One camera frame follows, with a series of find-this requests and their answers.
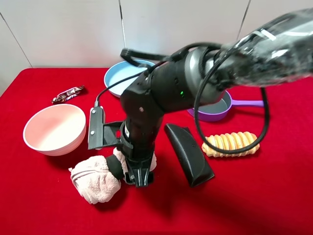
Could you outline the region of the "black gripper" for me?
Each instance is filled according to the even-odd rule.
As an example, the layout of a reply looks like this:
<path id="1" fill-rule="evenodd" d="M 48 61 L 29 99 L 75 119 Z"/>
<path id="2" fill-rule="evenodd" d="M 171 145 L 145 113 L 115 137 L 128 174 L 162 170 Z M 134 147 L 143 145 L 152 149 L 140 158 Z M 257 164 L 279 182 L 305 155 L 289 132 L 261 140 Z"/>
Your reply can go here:
<path id="1" fill-rule="evenodd" d="M 155 156 L 155 140 L 163 120 L 164 111 L 159 107 L 124 107 L 126 122 L 124 136 L 133 146 L 132 153 L 122 152 L 127 162 L 127 170 L 131 171 L 130 163 L 134 163 L 133 174 L 126 172 L 124 180 L 137 188 L 147 187 L 154 181 L 153 171 L 157 166 Z M 152 159 L 148 168 L 137 168 L 143 160 Z"/>

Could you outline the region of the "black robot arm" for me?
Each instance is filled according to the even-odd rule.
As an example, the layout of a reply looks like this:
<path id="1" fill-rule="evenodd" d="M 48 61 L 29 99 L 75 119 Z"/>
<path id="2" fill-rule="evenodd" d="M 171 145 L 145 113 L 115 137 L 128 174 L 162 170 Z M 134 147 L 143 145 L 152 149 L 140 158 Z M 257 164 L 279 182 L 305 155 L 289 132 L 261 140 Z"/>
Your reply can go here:
<path id="1" fill-rule="evenodd" d="M 122 149 L 130 185 L 145 187 L 163 116 L 166 113 L 218 102 L 233 86 L 261 89 L 265 123 L 251 144 L 230 154 L 241 154 L 259 144 L 269 127 L 266 86 L 292 82 L 313 73 L 313 11 L 284 14 L 259 27 L 237 43 L 189 44 L 170 56 L 123 49 L 121 57 L 144 68 L 120 97 L 127 118 L 121 136 L 132 145 Z"/>

